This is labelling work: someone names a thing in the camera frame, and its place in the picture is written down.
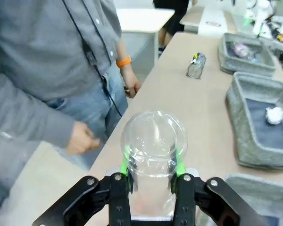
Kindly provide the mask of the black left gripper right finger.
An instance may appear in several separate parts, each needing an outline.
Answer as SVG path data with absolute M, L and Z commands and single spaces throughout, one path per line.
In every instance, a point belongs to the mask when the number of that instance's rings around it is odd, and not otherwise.
M 176 174 L 171 191 L 176 194 L 173 226 L 194 226 L 196 207 L 217 226 L 265 226 L 266 220 L 250 207 L 223 179 L 206 182 L 185 171 L 179 151 L 175 151 Z

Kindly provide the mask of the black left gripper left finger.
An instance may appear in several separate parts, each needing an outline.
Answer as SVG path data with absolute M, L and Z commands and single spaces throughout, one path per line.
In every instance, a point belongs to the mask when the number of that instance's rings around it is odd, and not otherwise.
M 33 225 L 84 226 L 92 216 L 108 205 L 110 226 L 130 226 L 128 157 L 129 147 L 126 146 L 119 171 L 102 180 L 93 176 L 81 178 L 41 214 Z

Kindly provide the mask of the person's right hand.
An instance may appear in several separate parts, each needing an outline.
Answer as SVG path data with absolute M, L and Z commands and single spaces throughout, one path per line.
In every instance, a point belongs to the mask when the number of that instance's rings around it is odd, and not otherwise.
M 87 125 L 83 122 L 75 121 L 66 152 L 70 155 L 84 154 L 91 149 L 99 147 L 100 140 L 94 137 L 93 132 Z

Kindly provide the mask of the person's left hand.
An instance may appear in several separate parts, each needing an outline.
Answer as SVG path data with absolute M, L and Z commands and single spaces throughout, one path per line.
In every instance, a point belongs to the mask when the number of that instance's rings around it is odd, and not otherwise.
M 134 98 L 141 88 L 141 83 L 135 76 L 131 66 L 124 66 L 120 69 L 124 81 L 124 90 L 129 98 Z

